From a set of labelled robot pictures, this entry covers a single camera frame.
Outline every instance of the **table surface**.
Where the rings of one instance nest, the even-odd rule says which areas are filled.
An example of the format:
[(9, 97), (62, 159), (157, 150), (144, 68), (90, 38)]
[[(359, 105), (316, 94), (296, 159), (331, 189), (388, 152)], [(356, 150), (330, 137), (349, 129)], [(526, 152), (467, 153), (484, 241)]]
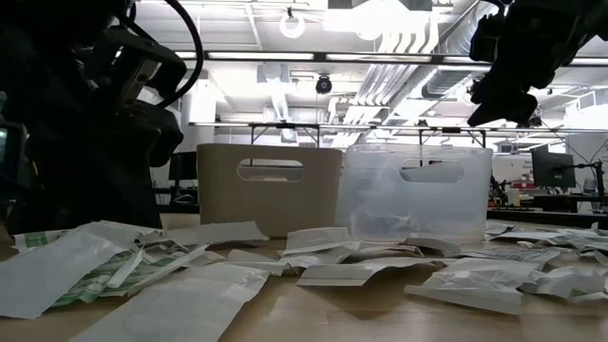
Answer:
[[(176, 225), (181, 225), (179, 221), (178, 217)], [(463, 249), (504, 244), (512, 245), (480, 242), (464, 245)], [(284, 241), (271, 240), (247, 250), (275, 256), (283, 246)], [(0, 260), (13, 254), (6, 236), (0, 237)], [(562, 254), (547, 267), (569, 265), (602, 268), (593, 259), (581, 260), (575, 254)], [(574, 305), (526, 294), (523, 314), (514, 316), (403, 293), (406, 284), (419, 285), (435, 270), (428, 265), (386, 270), (360, 288), (305, 288), (295, 286), (296, 276), (271, 276), (220, 341), (608, 341), (605, 302)], [(35, 320), (0, 317), (0, 341), (66, 341), (125, 301), (102, 298), (91, 304), (78, 303), (49, 310)]]

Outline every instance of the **ceiling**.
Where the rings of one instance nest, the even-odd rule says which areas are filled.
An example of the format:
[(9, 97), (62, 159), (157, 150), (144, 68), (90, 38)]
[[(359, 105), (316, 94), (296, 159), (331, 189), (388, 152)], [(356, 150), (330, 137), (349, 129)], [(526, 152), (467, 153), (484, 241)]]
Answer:
[[(327, 31), (323, 21), (328, 12), (328, 0), (307, 2), (225, 2), (181, 0), (199, 28), (206, 50), (264, 50), (264, 51), (377, 51), (382, 43), (361, 39), (354, 32)], [(452, 11), (437, 14), (439, 36), (473, 3), (472, 0), (453, 0)], [(281, 33), (280, 21), (286, 8), (292, 6), (294, 14), (305, 20), (302, 35), (292, 39)], [(136, 22), (159, 43), (174, 50), (193, 50), (190, 34), (179, 16), (162, 1), (142, 0), (138, 3)], [(292, 29), (294, 23), (288, 23)], [(608, 56), (608, 44), (594, 39), (579, 55)], [(229, 117), (236, 113), (261, 113), (272, 106), (268, 88), (257, 81), (257, 68), (261, 63), (206, 62), (218, 88), (217, 113)], [(328, 109), (332, 96), (317, 95), (314, 86), (318, 74), (328, 74), (334, 94), (354, 94), (368, 74), (368, 65), (346, 64), (289, 64), (292, 83), (285, 88), (289, 107)], [(554, 80), (558, 85), (552, 94), (535, 91), (540, 103), (560, 96), (570, 87), (608, 86), (608, 68), (563, 68)], [(431, 125), (464, 124), (474, 107), (463, 92), (448, 96), (431, 108), (432, 116), (420, 113)], [(563, 117), (561, 105), (548, 108), (543, 115), (558, 122)]]

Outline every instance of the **computer monitor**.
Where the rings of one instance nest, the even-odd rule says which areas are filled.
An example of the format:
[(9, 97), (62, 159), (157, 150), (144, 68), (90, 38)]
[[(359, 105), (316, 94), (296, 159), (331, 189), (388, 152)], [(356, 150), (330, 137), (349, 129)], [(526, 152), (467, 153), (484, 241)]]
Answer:
[(174, 153), (169, 164), (169, 179), (171, 181), (191, 181), (198, 178), (197, 152)]
[(572, 155), (532, 150), (532, 171), (536, 186), (576, 187)]

